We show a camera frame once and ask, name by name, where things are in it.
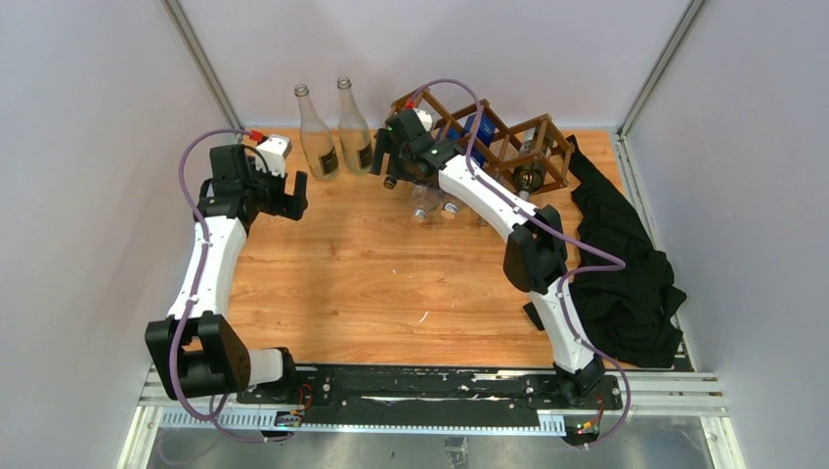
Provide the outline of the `clear glass bottle gold label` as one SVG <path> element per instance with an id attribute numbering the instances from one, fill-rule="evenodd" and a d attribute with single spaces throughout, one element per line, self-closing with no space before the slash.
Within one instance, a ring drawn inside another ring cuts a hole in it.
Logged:
<path id="1" fill-rule="evenodd" d="M 354 174 L 367 174 L 372 164 L 368 123 L 357 106 L 350 78 L 341 76 L 337 79 L 336 85 L 341 104 L 338 137 L 346 168 Z"/>

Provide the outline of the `clear bottle black cap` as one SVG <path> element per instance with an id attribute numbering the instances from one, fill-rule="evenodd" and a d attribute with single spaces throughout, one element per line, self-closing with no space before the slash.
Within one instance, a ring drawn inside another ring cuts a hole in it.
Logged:
<path id="1" fill-rule="evenodd" d="M 426 155 L 435 145 L 435 139 L 423 129 L 413 107 L 393 114 L 380 130 L 389 132 L 392 139 L 387 175 L 399 181 L 429 185 L 433 169 Z"/>

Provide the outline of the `blue clear square bottle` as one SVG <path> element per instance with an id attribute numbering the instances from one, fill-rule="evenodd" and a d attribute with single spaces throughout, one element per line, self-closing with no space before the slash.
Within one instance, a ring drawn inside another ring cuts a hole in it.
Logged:
<path id="1" fill-rule="evenodd" d="M 410 220 L 416 224 L 427 222 L 431 215 L 439 211 L 442 199 L 442 194 L 438 189 L 429 186 L 414 185 L 410 199 Z"/>

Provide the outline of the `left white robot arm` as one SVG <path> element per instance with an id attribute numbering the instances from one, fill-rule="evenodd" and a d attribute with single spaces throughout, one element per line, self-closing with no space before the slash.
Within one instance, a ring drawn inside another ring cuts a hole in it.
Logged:
<path id="1" fill-rule="evenodd" d="M 179 295 L 165 320 L 152 321 L 145 342 L 167 396 L 192 399 L 240 393 L 261 385 L 277 404 L 299 391 L 285 347 L 251 350 L 227 320 L 240 251 L 260 215 L 298 221 L 308 206 L 308 176 L 285 190 L 289 139 L 276 135 L 255 147 L 233 144 L 209 152 L 212 175 L 198 193 L 194 250 Z"/>

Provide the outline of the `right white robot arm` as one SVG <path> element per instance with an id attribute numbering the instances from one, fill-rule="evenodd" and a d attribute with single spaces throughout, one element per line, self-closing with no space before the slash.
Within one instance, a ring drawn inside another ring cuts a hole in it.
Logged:
<path id="1" fill-rule="evenodd" d="M 460 143 L 436 140 L 432 126 L 431 114 L 416 107 L 392 114 L 377 131 L 376 158 L 386 160 L 389 177 L 453 196 L 497 232 L 505 243 L 504 274 L 528 294 L 531 316 L 551 344 L 560 399 L 570 407 L 587 405 L 605 367 L 587 338 L 565 277 L 567 252 L 558 212 L 498 184 Z"/>

